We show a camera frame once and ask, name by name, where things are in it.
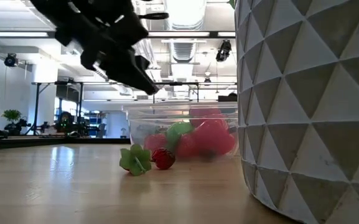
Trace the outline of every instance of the textured white planter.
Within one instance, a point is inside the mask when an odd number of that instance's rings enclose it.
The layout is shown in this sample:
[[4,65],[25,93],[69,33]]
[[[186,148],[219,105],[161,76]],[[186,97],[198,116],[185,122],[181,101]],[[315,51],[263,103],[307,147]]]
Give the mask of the textured white planter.
[[359,0],[237,0],[249,191],[304,223],[359,223]]

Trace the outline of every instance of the table surface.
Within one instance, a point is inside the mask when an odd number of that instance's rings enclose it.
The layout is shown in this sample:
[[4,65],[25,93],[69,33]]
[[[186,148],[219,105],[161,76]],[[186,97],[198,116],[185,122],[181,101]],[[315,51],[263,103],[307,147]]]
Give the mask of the table surface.
[[0,224],[294,223],[249,194],[239,157],[132,177],[119,167],[121,147],[0,150]]

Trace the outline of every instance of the red strawberry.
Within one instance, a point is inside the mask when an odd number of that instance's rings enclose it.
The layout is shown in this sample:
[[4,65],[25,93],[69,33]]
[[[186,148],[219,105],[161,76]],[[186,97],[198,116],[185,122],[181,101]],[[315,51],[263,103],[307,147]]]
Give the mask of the red strawberry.
[[220,122],[222,122],[222,125],[228,129],[228,123],[226,122],[226,116],[224,114],[210,114],[210,115],[205,115],[202,116],[202,118],[199,119],[191,119],[190,122],[192,123],[193,127],[197,128],[199,127],[202,123],[204,123],[206,120],[209,119],[214,119],[214,120],[218,120]]
[[224,155],[233,149],[235,138],[219,119],[208,119],[193,132],[201,155]]
[[[221,114],[221,110],[218,108],[200,108],[200,109],[190,109],[189,115],[193,118],[202,118],[203,116],[208,116],[211,114]],[[203,121],[201,119],[191,119],[190,123],[193,127],[199,127]]]
[[182,159],[198,156],[196,141],[191,133],[180,137],[175,154]]
[[152,151],[152,153],[167,144],[165,134],[152,134],[144,139],[144,149]]
[[166,148],[159,148],[152,154],[152,162],[156,163],[157,168],[169,169],[175,162],[175,156]]

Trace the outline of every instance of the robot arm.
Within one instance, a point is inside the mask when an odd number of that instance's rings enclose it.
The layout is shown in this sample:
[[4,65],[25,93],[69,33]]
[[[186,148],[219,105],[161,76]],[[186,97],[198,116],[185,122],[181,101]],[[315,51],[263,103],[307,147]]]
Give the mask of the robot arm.
[[150,62],[132,45],[148,36],[140,18],[166,19],[168,14],[138,16],[131,0],[31,0],[35,8],[55,24],[55,38],[64,46],[71,41],[82,48],[81,64],[108,78],[145,91],[159,90],[146,74]]

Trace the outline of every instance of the clear plastic bin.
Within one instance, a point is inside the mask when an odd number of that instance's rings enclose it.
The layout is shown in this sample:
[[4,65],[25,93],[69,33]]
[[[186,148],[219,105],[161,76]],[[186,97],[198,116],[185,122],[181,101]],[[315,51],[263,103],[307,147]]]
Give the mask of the clear plastic bin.
[[132,144],[166,148],[178,159],[214,159],[238,150],[237,102],[124,106]]

